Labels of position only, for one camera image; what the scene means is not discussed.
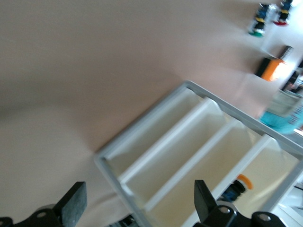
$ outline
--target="small bottle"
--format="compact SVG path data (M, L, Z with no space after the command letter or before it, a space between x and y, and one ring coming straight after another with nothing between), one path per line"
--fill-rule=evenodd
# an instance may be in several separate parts
M240 174L218 200L234 202L242 193L245 193L247 189L253 189L253 184L246 176Z
M285 26L288 24L289 11L292 7L293 0L282 0L280 3L280 9L274 24L279 26Z
M265 33L266 24L272 20L272 15L276 10L275 4L259 4L255 17L249 27L249 34L262 37Z
M285 58L292 52L291 46L285 46L278 58L264 58L261 65L259 66L256 76L261 77L266 81L275 81L280 77L279 68L285 66Z
M302 75L303 75L303 59L296 70L293 72L292 76L288 79L288 81L283 86L282 90L291 90L296 93L298 86L302 84Z

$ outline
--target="orange marker cap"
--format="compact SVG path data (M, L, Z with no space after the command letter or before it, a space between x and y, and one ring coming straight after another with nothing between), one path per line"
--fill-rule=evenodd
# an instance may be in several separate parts
M254 185L252 184L252 182L250 181L250 179L248 179L246 176L244 176L243 174L240 174L237 179L239 179L240 181L244 182L247 186L248 189L253 189Z

